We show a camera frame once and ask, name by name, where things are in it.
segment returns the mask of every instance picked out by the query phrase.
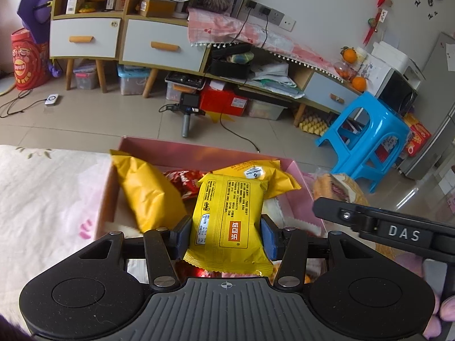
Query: orange fruit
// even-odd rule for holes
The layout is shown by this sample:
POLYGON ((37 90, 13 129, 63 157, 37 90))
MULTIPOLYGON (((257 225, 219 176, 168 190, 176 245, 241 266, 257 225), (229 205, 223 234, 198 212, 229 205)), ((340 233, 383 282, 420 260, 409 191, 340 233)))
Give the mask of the orange fruit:
POLYGON ((359 92, 365 92, 367 89, 367 81, 363 77, 355 77, 352 80, 352 87, 354 87, 359 92))
POLYGON ((357 53, 354 49, 345 49, 343 51, 343 60, 349 64, 354 64, 357 61, 357 53))

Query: metal screw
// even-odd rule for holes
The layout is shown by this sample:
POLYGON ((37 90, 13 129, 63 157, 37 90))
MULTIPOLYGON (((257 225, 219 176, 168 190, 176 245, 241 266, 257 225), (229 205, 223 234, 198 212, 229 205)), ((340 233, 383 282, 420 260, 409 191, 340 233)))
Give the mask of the metal screw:
POLYGON ((287 275, 286 277, 281 277, 278 283, 283 287, 295 287, 300 284, 300 280, 292 275, 287 275))
POLYGON ((170 287, 170 286, 173 286, 175 284, 175 282, 176 282, 175 278, 170 277, 169 275, 163 275, 161 277, 157 277, 153 281, 155 286, 158 286, 158 287, 170 287))

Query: gray ribbed panel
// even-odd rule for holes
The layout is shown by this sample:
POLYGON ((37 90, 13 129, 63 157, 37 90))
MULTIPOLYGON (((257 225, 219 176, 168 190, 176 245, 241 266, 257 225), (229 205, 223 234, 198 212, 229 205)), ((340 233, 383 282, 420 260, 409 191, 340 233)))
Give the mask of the gray ribbed panel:
POLYGON ((134 322, 99 340, 353 341, 320 323, 299 295, 275 291, 263 278, 190 278, 178 291, 152 296, 134 322))

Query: pink box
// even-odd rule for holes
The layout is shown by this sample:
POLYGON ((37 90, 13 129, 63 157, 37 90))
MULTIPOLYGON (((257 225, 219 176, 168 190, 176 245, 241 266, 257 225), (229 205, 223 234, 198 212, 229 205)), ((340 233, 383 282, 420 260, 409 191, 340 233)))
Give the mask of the pink box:
MULTIPOLYGON (((307 182, 311 178, 308 175, 302 174, 297 163, 292 159, 278 158, 260 153, 246 153, 136 137, 123 137, 118 149, 130 153, 136 158, 145 160, 163 171, 169 171, 171 169, 194 169, 208 172, 249 160, 280 160, 283 171, 292 174, 302 186, 300 190, 290 191, 284 194, 289 201, 294 217, 320 227, 323 236, 327 233, 322 220, 316 218, 313 214, 313 195, 307 182)), ((100 210, 97 238, 105 234, 103 228, 104 223, 113 222, 114 220, 119 189, 117 170, 112 166, 106 182, 100 210)))

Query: wooden leg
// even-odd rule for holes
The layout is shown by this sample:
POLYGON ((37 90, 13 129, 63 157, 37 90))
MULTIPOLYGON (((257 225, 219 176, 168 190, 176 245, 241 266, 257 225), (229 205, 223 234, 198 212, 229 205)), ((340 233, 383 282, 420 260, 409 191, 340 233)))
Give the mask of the wooden leg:
POLYGON ((302 116, 303 116, 303 113, 304 113, 306 107, 307 106, 304 103, 301 103, 299 105, 299 110, 297 110, 297 113, 295 114, 295 118, 294 118, 294 127, 299 126, 300 120, 302 119, 302 116))
POLYGON ((150 94, 150 91, 152 90, 152 87, 153 87, 153 84, 155 83, 157 75, 158 75, 158 69, 153 68, 152 71, 150 72, 150 75, 148 76, 147 83, 145 84, 145 88, 144 88, 144 93, 142 94, 142 97, 144 97, 144 99, 148 98, 148 95, 150 94))
POLYGON ((67 63, 67 91, 71 90, 71 80, 73 79, 74 59, 68 59, 67 63))
POLYGON ((98 71, 98 79, 100 81, 101 92, 107 93, 106 75, 104 74, 104 62, 102 60, 95 60, 96 70, 98 71))

